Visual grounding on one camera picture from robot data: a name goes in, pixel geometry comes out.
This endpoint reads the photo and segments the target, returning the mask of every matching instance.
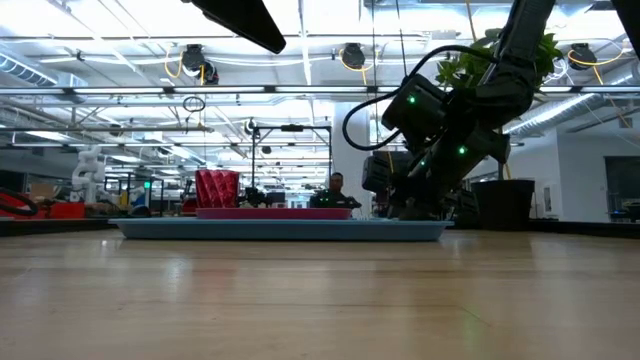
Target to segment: wooden surface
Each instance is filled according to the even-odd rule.
[[[640,241],[0,239],[0,359],[640,358]]]

